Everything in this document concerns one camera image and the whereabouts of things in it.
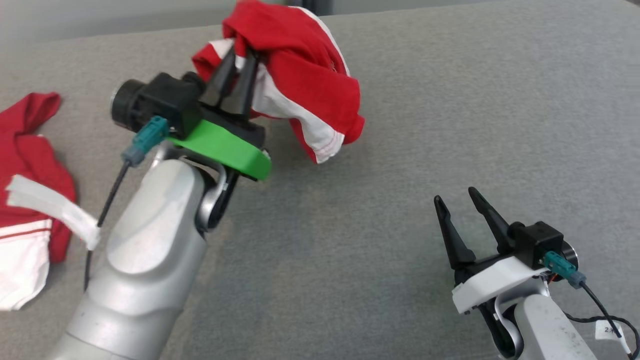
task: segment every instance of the green bracket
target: green bracket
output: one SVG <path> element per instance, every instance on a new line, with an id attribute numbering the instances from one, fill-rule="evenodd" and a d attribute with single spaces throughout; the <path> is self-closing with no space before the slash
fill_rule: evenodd
<path id="1" fill-rule="evenodd" d="M 258 180 L 265 180 L 271 172 L 271 160 L 262 150 L 206 120 L 185 140 L 169 140 Z"/>

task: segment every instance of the red garment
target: red garment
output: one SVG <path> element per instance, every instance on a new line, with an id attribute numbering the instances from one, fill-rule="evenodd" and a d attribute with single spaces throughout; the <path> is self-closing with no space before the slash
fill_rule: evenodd
<path id="1" fill-rule="evenodd" d="M 32 93 L 0 113 L 0 239 L 18 234 L 33 233 L 51 224 L 48 216 L 24 208 L 6 205 L 5 188 L 15 174 L 52 188 L 69 200 L 76 201 L 74 182 L 65 167 L 54 155 L 49 141 L 32 135 L 49 120 L 60 106 L 60 96 Z M 65 260 L 71 232 L 60 221 L 53 219 L 49 241 L 51 263 Z"/>
<path id="2" fill-rule="evenodd" d="M 223 22 L 226 40 L 213 41 L 194 55 L 205 80 L 235 40 L 236 67 L 250 44 L 264 59 L 258 69 L 252 109 L 289 119 L 298 140 L 316 163 L 355 141 L 364 127 L 358 115 L 360 85 L 349 76 L 331 32 L 306 9 L 241 1 Z"/>

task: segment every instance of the teal connector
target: teal connector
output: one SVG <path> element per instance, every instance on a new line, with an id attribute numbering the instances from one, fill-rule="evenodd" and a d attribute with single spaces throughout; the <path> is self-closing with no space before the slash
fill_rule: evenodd
<path id="1" fill-rule="evenodd" d="M 147 124 L 138 131 L 132 144 L 122 154 L 122 160 L 128 161 L 132 167 L 137 167 L 145 156 L 157 144 L 169 137 L 169 123 L 160 116 L 152 117 Z"/>
<path id="2" fill-rule="evenodd" d="M 554 251 L 545 254 L 544 264 L 552 272 L 564 277 L 576 289 L 581 288 L 580 283 L 587 279 L 573 264 Z"/>

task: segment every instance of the gray tabletop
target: gray tabletop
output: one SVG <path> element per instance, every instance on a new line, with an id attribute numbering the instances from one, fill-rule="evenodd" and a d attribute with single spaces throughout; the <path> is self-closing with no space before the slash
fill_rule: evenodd
<path id="1" fill-rule="evenodd" d="M 441 195 L 478 256 L 495 252 L 467 187 L 507 221 L 543 220 L 577 248 L 610 313 L 640 325 L 640 9 L 622 0 L 506 1 L 327 17 L 362 87 L 361 139 L 314 165 L 265 122 L 273 175 L 242 181 L 166 359 L 495 359 L 479 313 L 458 315 L 433 209 Z M 40 130 L 98 214 L 131 134 L 109 121 L 124 80 L 174 76 L 220 28 L 39 45 L 0 70 L 0 108 L 64 103 Z M 106 224 L 135 191 L 131 172 Z M 81 297 L 83 246 L 22 311 L 0 314 L 0 357 L 37 359 Z M 582 291 L 558 304 L 597 315 Z M 593 340 L 600 359 L 623 359 Z"/>

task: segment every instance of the white label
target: white label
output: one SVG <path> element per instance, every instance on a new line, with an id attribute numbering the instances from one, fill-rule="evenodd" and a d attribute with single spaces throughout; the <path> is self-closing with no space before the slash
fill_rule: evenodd
<path id="1" fill-rule="evenodd" d="M 622 340 L 624 341 L 625 335 L 622 333 L 622 326 L 619 322 L 613 322 L 616 324 L 618 331 L 620 331 L 620 335 L 622 335 Z M 596 321 L 596 340 L 615 340 L 619 341 L 616 335 L 616 332 L 611 327 L 611 324 L 607 320 L 598 320 Z"/>

